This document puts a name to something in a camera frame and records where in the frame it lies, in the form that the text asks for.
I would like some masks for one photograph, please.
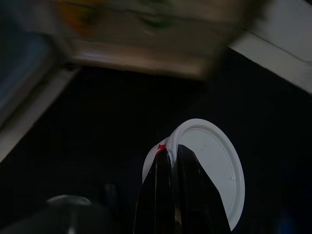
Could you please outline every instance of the white plastic lid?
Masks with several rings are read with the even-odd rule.
[[[157,151],[164,144],[172,165],[176,160],[179,144],[185,145],[195,153],[220,193],[230,228],[233,230],[244,206],[245,181],[238,155],[226,135],[214,124],[203,119],[190,119],[182,123],[169,138],[148,153],[143,166],[143,181]]]

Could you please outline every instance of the blurry object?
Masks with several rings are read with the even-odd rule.
[[[81,206],[89,206],[91,205],[91,201],[82,196],[75,195],[59,195],[49,198],[46,201],[47,204],[51,206],[55,205],[81,205]]]
[[[55,0],[57,10],[75,32],[82,36],[92,35],[103,8],[102,0]]]
[[[144,13],[138,13],[139,18],[147,25],[155,28],[170,25],[173,11],[170,0],[138,0]]]
[[[29,92],[52,69],[55,55],[41,35],[17,24],[17,2],[0,2],[0,128]]]
[[[44,208],[0,231],[0,234],[119,234],[121,225],[101,204],[71,202]]]

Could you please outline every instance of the plastic container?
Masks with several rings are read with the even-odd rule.
[[[238,223],[245,200],[245,180],[236,150],[227,136],[214,124],[203,119],[182,123],[146,156],[142,181],[148,174],[157,152],[166,148],[175,166],[177,146],[191,149],[207,175],[217,187],[231,230]]]

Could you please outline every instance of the black object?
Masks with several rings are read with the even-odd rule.
[[[120,234],[109,210],[100,204],[56,205],[37,212],[0,234]]]
[[[306,0],[306,2],[312,5],[312,0]]]
[[[229,234],[221,196],[195,154],[179,145],[173,172],[166,149],[143,183],[134,234]]]

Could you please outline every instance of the dark background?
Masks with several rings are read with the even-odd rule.
[[[239,234],[276,233],[283,215],[311,206],[312,99],[228,49],[205,83],[84,67],[0,164],[0,227],[55,195],[101,202],[116,185],[125,233],[132,233],[148,151],[182,122],[203,118],[231,140],[245,176]]]

